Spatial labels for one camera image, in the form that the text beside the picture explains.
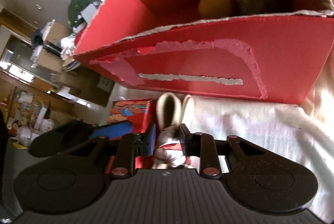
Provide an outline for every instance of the red box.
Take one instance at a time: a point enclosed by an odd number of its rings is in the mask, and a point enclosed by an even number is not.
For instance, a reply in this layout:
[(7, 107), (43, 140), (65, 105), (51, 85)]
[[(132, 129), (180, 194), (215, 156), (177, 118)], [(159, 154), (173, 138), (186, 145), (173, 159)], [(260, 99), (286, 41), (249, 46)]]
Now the red box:
[(124, 86), (300, 104), (334, 39), (331, 0), (200, 20), (199, 0), (106, 0), (76, 59)]

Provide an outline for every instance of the green object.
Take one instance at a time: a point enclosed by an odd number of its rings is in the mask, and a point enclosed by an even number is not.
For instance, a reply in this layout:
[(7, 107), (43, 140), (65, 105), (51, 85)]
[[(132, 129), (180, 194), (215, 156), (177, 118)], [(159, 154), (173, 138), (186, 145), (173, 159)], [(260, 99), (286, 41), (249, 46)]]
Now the green object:
[(84, 10), (93, 0), (72, 0), (70, 6), (68, 7), (68, 19), (70, 21), (71, 27), (78, 27), (84, 22), (81, 18), (78, 20), (78, 15)]

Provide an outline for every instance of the ridged black surface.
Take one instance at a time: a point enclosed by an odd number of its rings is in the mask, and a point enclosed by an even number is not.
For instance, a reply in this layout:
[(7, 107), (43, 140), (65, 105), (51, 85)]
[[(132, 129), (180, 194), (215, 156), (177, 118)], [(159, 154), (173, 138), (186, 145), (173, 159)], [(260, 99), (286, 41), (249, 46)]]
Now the ridged black surface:
[(320, 224), (310, 211), (264, 215), (233, 200), (221, 182), (193, 169), (138, 170), (114, 181), (104, 196), (85, 209), (66, 215), (23, 213), (15, 224)]

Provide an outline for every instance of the orange fruit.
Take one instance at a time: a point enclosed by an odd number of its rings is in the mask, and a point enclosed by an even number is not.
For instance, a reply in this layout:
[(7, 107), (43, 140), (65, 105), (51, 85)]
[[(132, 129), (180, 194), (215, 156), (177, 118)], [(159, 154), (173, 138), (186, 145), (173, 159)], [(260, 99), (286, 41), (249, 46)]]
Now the orange fruit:
[(202, 19), (224, 18), (233, 15), (233, 0), (200, 0), (198, 11)]

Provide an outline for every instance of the orange ball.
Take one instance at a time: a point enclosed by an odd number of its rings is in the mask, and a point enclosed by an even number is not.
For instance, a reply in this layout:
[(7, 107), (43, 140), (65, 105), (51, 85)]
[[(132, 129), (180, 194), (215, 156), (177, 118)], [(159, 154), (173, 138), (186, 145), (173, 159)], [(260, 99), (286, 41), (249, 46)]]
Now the orange ball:
[(233, 0), (200, 0), (198, 11), (202, 19), (233, 16)]

